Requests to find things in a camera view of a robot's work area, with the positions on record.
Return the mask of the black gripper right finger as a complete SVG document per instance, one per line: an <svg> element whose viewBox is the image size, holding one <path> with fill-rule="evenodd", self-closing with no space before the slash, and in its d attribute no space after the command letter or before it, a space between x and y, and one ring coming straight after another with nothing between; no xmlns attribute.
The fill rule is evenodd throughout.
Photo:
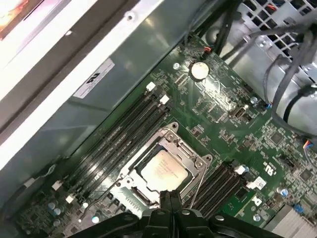
<svg viewBox="0 0 317 238"><path fill-rule="evenodd" d="M271 238L272 233L224 213L205 219L194 209L183 208L180 194L171 192L171 209L180 238Z"/></svg>

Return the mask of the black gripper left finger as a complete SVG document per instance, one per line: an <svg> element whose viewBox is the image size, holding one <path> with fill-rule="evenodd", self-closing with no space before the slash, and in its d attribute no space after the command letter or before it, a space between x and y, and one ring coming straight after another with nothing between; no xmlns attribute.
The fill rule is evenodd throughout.
<svg viewBox="0 0 317 238"><path fill-rule="evenodd" d="M159 196L159 208L148 209L142 217L123 212L93 225L73 238L168 238L171 228L170 192Z"/></svg>

